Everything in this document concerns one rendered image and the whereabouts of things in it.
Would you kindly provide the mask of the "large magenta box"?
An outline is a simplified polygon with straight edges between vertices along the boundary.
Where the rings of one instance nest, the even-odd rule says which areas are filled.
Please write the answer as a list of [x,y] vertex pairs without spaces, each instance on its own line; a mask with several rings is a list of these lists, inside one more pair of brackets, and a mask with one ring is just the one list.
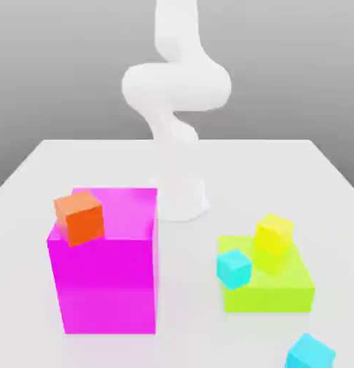
[[67,334],[155,334],[159,291],[157,189],[76,188],[102,204],[105,234],[70,247],[47,238]]

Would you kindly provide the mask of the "large lime green box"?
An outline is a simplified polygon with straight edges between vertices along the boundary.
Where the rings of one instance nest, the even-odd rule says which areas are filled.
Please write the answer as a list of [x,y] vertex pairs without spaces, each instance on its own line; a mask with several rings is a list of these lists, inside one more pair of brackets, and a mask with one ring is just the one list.
[[309,313],[315,284],[299,250],[291,244],[283,254],[267,254],[253,236],[219,236],[218,254],[239,250],[252,261],[251,280],[235,290],[220,289],[227,313]]

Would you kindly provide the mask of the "small cyan cube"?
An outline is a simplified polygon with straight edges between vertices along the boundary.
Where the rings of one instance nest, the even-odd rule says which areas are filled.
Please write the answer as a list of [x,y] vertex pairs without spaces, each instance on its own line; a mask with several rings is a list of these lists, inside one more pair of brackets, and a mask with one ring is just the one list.
[[217,256],[217,277],[228,290],[235,290],[251,281],[252,261],[234,249]]
[[333,368],[335,351],[304,333],[287,353],[284,368]]

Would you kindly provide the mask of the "small orange cube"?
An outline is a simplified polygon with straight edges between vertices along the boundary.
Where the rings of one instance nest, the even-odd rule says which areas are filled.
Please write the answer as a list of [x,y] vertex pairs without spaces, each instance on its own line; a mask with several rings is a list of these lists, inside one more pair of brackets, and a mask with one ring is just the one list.
[[103,207],[90,191],[57,198],[54,206],[57,227],[70,247],[104,236]]

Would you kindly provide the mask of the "small yellow cube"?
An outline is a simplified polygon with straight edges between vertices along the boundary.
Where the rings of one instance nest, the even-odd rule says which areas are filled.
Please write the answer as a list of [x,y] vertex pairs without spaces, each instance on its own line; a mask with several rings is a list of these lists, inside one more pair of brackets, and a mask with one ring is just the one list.
[[254,247],[279,256],[292,245],[293,229],[292,221],[270,213],[257,223]]

